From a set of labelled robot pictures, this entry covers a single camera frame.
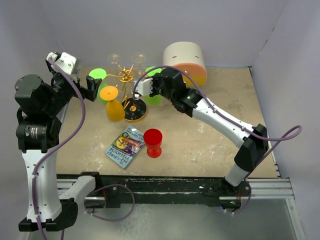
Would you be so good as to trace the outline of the clear wine glass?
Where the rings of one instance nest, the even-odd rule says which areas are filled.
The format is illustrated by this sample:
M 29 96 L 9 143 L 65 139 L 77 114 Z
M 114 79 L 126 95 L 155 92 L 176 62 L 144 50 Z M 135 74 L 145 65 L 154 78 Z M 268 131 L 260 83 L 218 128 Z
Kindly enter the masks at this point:
M 108 56 L 107 60 L 112 65 L 119 65 L 121 63 L 121 57 L 119 54 L 111 54 Z
M 146 55 L 144 53 L 138 52 L 132 55 L 132 62 L 136 66 L 137 73 L 139 75 L 143 74 L 145 70 L 143 69 L 143 63 L 146 61 Z

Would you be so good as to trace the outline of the green plastic goblet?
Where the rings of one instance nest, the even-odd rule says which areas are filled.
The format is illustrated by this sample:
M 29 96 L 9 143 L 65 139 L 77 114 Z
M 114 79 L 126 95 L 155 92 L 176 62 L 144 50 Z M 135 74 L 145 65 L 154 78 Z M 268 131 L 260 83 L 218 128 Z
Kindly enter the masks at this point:
M 161 68 L 157 68 L 153 71 L 150 71 L 146 77 L 152 77 L 154 76 L 156 73 L 160 73 L 162 71 Z M 160 94 L 154 95 L 154 96 L 145 96 L 144 97 L 146 104 L 151 105 L 151 106 L 155 106 L 155 105 L 159 105 L 162 102 L 162 96 Z
M 103 68 L 95 68 L 91 70 L 88 76 L 94 80 L 98 80 L 98 87 L 96 88 L 96 99 L 103 105 L 108 103 L 107 100 L 103 100 L 100 97 L 100 92 L 104 87 L 107 87 L 108 84 L 104 82 L 104 79 L 107 77 L 107 72 Z

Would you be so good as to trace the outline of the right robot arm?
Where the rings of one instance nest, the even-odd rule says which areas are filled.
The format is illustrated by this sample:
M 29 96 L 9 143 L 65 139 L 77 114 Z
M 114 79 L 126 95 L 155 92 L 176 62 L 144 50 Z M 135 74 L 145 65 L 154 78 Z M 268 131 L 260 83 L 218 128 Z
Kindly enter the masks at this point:
M 222 183 L 226 195 L 235 195 L 241 181 L 257 167 L 269 149 L 266 127 L 250 125 L 223 111 L 199 90 L 187 87 L 182 74 L 174 69 L 165 68 L 152 77 L 150 95 L 157 94 L 169 100 L 177 111 L 206 123 L 238 147 L 234 165 Z

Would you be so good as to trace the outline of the red plastic goblet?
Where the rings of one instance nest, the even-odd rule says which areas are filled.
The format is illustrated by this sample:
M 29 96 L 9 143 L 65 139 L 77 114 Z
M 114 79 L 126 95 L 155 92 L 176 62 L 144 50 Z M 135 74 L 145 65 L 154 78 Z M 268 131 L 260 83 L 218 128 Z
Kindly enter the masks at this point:
M 163 135 L 160 130 L 151 128 L 148 129 L 143 135 L 144 143 L 146 146 L 147 155 L 150 158 L 158 158 L 162 154 L 162 140 Z

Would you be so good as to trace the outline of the orange plastic goblet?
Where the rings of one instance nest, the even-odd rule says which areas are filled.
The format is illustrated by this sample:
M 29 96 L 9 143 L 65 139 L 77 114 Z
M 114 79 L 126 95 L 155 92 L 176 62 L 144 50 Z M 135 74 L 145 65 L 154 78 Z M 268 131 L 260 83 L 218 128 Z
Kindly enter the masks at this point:
M 125 110 L 122 104 L 117 100 L 119 91 L 117 87 L 108 85 L 100 90 L 99 96 L 102 100 L 107 101 L 105 111 L 107 118 L 111 122 L 119 122 L 125 117 Z

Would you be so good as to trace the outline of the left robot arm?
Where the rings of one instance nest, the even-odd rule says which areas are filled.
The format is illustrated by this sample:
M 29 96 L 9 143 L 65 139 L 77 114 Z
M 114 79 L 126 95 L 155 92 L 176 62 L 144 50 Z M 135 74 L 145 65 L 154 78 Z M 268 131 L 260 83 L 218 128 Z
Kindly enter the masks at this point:
M 98 196 L 103 184 L 97 172 L 82 173 L 62 195 L 57 190 L 57 151 L 62 126 L 58 114 L 75 97 L 76 91 L 60 73 L 51 83 L 36 74 L 25 75 L 15 84 L 19 104 L 16 137 L 27 171 L 28 213 L 18 224 L 21 232 L 39 228 L 58 232 L 73 226 L 79 205 L 87 193 Z

